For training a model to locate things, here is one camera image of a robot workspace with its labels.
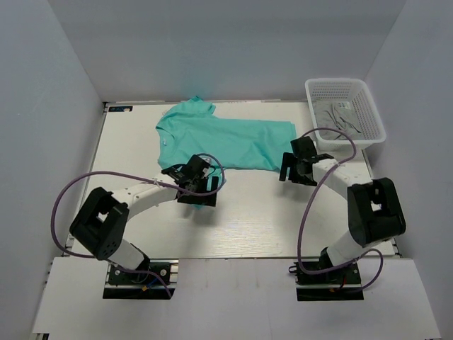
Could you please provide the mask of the teal green t-shirt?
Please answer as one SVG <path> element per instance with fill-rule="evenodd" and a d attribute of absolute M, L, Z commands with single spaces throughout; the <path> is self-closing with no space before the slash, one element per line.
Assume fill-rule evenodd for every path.
<path fill-rule="evenodd" d="M 169 109 L 156 124 L 158 164 L 184 164 L 194 154 L 208 153 L 225 169 L 278 172 L 282 155 L 297 136 L 289 121 L 218 118 L 216 106 L 193 97 Z"/>

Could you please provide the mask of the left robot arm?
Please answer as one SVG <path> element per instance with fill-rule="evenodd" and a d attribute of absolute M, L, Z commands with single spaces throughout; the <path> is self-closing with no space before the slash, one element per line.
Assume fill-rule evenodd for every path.
<path fill-rule="evenodd" d="M 141 283 L 149 276 L 149 257 L 124 238 L 127 223 L 166 202 L 214 207 L 224 179 L 212 176 L 211 168 L 205 162 L 200 166 L 171 166 L 156 178 L 148 179 L 118 173 L 139 183 L 116 191 L 93 189 L 71 223 L 69 233 L 95 259 L 125 269 L 127 277 Z"/>

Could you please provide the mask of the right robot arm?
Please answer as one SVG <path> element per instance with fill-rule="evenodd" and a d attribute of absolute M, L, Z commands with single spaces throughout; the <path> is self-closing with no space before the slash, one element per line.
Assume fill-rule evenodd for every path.
<path fill-rule="evenodd" d="M 314 187 L 297 239 L 297 262 L 302 273 L 321 275 L 325 281 L 334 283 L 344 276 L 345 267 L 374 251 L 374 246 L 406 231 L 396 187 L 389 178 L 365 178 L 328 154 L 297 158 L 285 152 L 279 180 Z M 302 262 L 302 236 L 309 210 L 323 186 L 346 200 L 348 230 L 323 249 L 318 267 L 310 270 Z"/>

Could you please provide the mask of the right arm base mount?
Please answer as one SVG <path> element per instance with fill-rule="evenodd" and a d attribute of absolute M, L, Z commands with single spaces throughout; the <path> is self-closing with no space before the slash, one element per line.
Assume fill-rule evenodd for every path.
<path fill-rule="evenodd" d="M 297 262 L 288 268 L 295 277 L 299 302 L 339 302 L 364 300 L 357 264 L 329 273 L 308 275 Z"/>

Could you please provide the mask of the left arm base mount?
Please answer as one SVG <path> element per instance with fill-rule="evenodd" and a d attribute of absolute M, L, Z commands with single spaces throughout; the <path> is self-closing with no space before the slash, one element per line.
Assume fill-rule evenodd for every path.
<path fill-rule="evenodd" d="M 178 278 L 178 260 L 151 260 L 145 271 L 154 272 L 166 284 L 148 273 L 126 273 L 109 265 L 103 289 L 105 300 L 170 300 Z"/>

